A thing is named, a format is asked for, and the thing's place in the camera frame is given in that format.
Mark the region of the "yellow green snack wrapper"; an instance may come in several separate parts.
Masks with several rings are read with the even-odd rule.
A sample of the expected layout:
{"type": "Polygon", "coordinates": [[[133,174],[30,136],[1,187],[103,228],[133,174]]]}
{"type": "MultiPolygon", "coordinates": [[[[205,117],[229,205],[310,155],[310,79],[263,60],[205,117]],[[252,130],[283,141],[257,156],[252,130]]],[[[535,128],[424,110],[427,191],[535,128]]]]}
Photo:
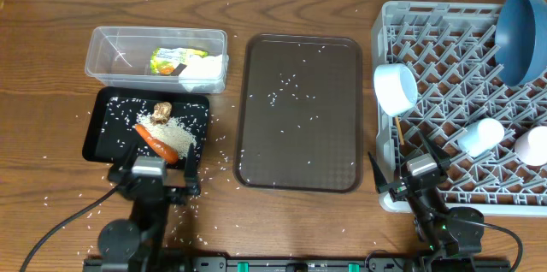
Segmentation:
{"type": "Polygon", "coordinates": [[[191,48],[156,48],[150,57],[150,71],[152,74],[171,75],[180,64],[187,66],[191,59],[208,55],[207,51],[191,48]]]}

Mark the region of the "orange carrot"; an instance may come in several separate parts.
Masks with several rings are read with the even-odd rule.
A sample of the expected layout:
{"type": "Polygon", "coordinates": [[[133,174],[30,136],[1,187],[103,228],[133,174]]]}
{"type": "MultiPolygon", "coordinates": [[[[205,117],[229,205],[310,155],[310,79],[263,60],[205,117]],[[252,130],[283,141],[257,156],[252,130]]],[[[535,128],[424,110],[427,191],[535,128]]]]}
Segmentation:
{"type": "Polygon", "coordinates": [[[159,139],[153,138],[149,131],[141,124],[134,125],[134,129],[145,143],[161,158],[169,164],[176,164],[179,161],[178,152],[171,146],[163,143],[159,139]]]}

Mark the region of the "white napkin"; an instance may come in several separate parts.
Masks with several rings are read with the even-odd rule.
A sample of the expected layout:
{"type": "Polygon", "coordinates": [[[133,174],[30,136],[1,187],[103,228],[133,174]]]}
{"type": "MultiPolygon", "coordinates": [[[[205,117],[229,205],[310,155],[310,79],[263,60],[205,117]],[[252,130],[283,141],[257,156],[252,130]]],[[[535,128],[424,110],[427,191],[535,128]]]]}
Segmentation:
{"type": "Polygon", "coordinates": [[[220,93],[225,89],[223,56],[193,56],[179,74],[179,83],[190,93],[220,93]]]}

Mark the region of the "dark blue plate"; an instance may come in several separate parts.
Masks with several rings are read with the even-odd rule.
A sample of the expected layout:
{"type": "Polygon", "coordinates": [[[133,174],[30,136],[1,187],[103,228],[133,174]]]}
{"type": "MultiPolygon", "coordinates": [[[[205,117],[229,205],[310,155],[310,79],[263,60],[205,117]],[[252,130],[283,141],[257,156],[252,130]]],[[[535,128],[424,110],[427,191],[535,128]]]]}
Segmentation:
{"type": "Polygon", "coordinates": [[[497,20],[495,60],[507,86],[536,80],[546,70],[545,0],[506,0],[497,20]]]}

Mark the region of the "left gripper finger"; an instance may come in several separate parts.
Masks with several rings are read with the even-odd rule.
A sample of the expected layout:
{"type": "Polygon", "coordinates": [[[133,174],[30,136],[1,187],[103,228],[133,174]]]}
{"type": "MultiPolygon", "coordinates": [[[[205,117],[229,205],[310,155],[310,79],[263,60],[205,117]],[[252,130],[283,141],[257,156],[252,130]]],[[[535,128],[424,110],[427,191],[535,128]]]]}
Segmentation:
{"type": "Polygon", "coordinates": [[[190,144],[186,154],[185,169],[185,192],[188,196],[198,196],[201,193],[197,173],[197,157],[194,144],[190,144]]]}
{"type": "Polygon", "coordinates": [[[138,144],[133,142],[129,145],[123,156],[116,159],[110,167],[111,176],[122,176],[131,171],[131,168],[138,157],[138,144]]]}

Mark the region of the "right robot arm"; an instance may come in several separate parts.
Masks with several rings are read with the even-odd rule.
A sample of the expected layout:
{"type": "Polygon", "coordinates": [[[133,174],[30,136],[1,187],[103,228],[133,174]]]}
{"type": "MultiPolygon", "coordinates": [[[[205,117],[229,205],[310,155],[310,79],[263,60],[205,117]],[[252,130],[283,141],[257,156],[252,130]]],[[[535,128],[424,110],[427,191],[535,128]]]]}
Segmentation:
{"type": "Polygon", "coordinates": [[[415,229],[430,249],[402,266],[403,271],[474,271],[473,255],[481,252],[484,216],[467,207],[448,208],[438,185],[448,178],[450,155],[419,134],[426,153],[406,162],[398,180],[389,182],[374,157],[370,157],[376,192],[404,200],[415,217],[415,229]]]}

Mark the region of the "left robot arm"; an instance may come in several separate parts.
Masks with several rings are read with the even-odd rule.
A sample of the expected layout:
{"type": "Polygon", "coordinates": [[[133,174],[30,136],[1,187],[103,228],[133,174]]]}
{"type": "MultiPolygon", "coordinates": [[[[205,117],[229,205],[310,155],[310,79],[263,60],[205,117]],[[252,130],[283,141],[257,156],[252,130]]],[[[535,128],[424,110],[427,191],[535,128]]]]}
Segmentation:
{"type": "Polygon", "coordinates": [[[184,161],[183,186],[167,183],[167,162],[160,157],[144,157],[133,144],[110,168],[108,179],[115,191],[132,202],[127,219],[108,223],[100,232],[97,263],[85,262],[85,271],[187,271],[191,263],[176,257],[162,242],[173,205],[185,205],[201,192],[194,146],[184,161]]]}

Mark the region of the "white pink cup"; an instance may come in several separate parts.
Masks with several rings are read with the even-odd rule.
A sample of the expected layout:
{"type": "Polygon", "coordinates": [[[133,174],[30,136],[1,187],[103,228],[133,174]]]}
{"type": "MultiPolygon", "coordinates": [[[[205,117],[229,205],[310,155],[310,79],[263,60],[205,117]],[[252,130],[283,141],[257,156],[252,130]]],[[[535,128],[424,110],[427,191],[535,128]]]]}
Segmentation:
{"type": "Polygon", "coordinates": [[[515,141],[515,153],[524,164],[542,166],[547,163],[546,132],[546,126],[534,127],[515,141]]]}

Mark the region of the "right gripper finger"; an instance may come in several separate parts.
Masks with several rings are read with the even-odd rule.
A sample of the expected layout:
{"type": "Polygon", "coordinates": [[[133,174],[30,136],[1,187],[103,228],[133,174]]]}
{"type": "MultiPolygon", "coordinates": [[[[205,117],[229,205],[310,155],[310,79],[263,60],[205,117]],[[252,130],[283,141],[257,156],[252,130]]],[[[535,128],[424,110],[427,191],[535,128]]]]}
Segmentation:
{"type": "Polygon", "coordinates": [[[432,156],[438,168],[449,169],[450,155],[441,147],[436,145],[434,141],[430,140],[427,136],[425,136],[421,131],[419,131],[418,134],[420,136],[422,144],[427,149],[428,153],[432,156]]]}
{"type": "Polygon", "coordinates": [[[381,194],[383,192],[388,192],[390,189],[390,184],[387,182],[384,174],[382,173],[382,170],[380,169],[375,158],[370,152],[368,152],[368,158],[373,170],[373,179],[374,179],[376,192],[378,194],[381,194]]]}

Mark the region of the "light blue cup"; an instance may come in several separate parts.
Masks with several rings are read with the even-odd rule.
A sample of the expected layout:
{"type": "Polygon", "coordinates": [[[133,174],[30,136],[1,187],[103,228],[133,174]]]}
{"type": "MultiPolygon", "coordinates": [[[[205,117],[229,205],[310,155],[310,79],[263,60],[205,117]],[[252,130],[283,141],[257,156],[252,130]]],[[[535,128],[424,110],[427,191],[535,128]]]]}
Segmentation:
{"type": "Polygon", "coordinates": [[[476,121],[464,127],[464,130],[457,144],[471,157],[477,157],[492,149],[503,140],[504,136],[502,123],[492,118],[476,121]]]}

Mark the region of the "brown food scrap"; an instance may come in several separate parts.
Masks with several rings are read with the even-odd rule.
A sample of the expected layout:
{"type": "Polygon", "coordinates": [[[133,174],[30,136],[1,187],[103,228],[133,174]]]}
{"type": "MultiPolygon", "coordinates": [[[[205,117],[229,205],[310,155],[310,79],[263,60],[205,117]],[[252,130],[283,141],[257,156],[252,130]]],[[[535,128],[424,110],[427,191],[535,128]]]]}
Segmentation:
{"type": "Polygon", "coordinates": [[[169,102],[157,103],[154,106],[154,111],[150,116],[150,122],[153,125],[166,124],[171,116],[172,104],[169,102]]]}

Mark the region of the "light blue rice bowl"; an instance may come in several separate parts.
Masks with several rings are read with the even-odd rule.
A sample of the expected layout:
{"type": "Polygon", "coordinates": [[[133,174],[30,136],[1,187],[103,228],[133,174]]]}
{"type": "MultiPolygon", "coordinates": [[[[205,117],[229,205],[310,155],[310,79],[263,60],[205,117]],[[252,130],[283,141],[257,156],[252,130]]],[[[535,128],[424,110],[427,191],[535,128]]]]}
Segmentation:
{"type": "Polygon", "coordinates": [[[418,101],[415,77],[401,63],[379,65],[373,72],[373,88],[381,109],[389,116],[413,109],[418,101]]]}

